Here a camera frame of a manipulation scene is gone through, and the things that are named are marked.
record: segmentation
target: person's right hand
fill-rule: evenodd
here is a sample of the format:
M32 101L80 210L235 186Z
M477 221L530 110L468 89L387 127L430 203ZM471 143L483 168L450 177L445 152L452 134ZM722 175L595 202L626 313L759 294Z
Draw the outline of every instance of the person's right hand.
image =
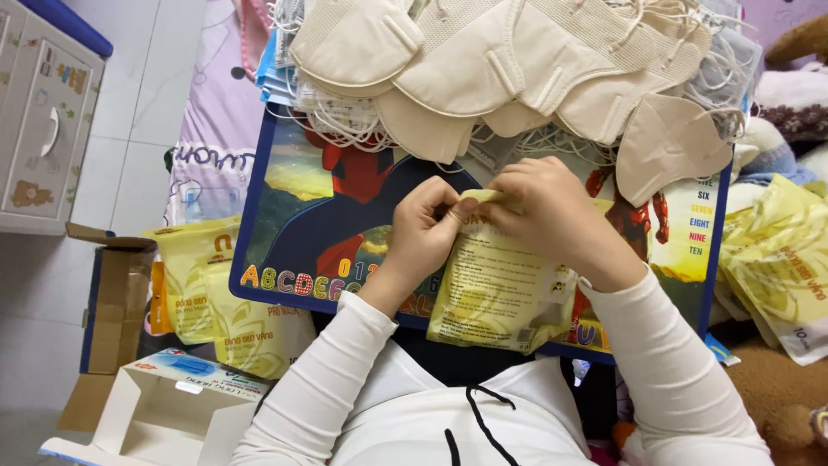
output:
M522 201L518 215L497 204L480 206L501 230L551 262L564 264L610 293L640 282L647 269L600 214L580 179L555 157L507 165L489 189Z

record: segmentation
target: qr code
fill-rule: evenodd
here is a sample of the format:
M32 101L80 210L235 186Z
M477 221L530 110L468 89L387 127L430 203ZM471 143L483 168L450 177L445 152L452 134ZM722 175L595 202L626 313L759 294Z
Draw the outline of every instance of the qr code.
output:
M532 329L531 328L524 328L517 332L517 342L518 343L529 343L529 340L532 339Z

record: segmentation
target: white sweater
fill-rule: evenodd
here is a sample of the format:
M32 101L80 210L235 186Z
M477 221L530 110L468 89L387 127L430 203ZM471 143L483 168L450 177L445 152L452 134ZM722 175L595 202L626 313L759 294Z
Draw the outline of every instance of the white sweater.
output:
M772 465L739 394L652 271L612 294L584 294L607 331L652 466ZM503 466L465 388L447 388L388 338L397 325L358 296L279 381L233 455L233 466ZM485 426L521 466L588 466L589 451L557 358L512 367L474 398Z

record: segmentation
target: spider-man illustration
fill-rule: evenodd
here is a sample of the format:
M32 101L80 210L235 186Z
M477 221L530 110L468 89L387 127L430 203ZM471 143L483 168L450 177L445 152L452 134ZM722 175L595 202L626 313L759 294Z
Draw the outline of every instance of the spider-man illustration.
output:
M645 262L649 262L649 232L652 227L650 224L650 203L645 202L640 207L634 207L621 196L618 184L615 183L615 166L599 167L590 173L585 183L586 191L591 197L598 196L601 188L604 187L604 183L610 178L613 178L613 185L615 186L614 203L604 216L615 227L619 235L632 246L638 257ZM667 222L667 199L663 192L657 192L652 196L652 207L656 211L656 218L658 219L656 240L661 244L666 244L670 238L670 226ZM590 301L581 293L580 288L576 288L575 303L572 308L572 324L569 334L566 336L567 342L578 342L580 313L589 306Z
M391 148L369 153L354 146L340 148L312 131L305 131L305 137L322 149L322 167L330 171L334 195L296 213L282 226L263 268L337 277L342 259L354 262L362 233L391 225L397 204L429 177L443 177L457 192L480 188L466 172L449 174L410 155L394 164ZM447 170L458 168L455 163Z

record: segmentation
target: yellow mask package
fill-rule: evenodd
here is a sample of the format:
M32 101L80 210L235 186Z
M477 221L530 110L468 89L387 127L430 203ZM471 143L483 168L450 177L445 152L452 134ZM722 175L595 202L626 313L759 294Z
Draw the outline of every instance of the yellow mask package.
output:
M204 257L233 258L241 216L148 231L164 262L170 325L184 344L213 341L213 320L201 276Z
M520 212L501 192L469 190L461 195L466 197ZM426 338L528 354L568 329L570 316L564 314L575 281L573 271L535 255L475 213L449 256Z
M750 227L720 256L731 289L767 344L803 366L828 356L828 205L775 177L743 215Z
M213 312L216 359L266 379L284 376L316 338L311 314L236 298L228 287L228 261L208 262L204 273Z

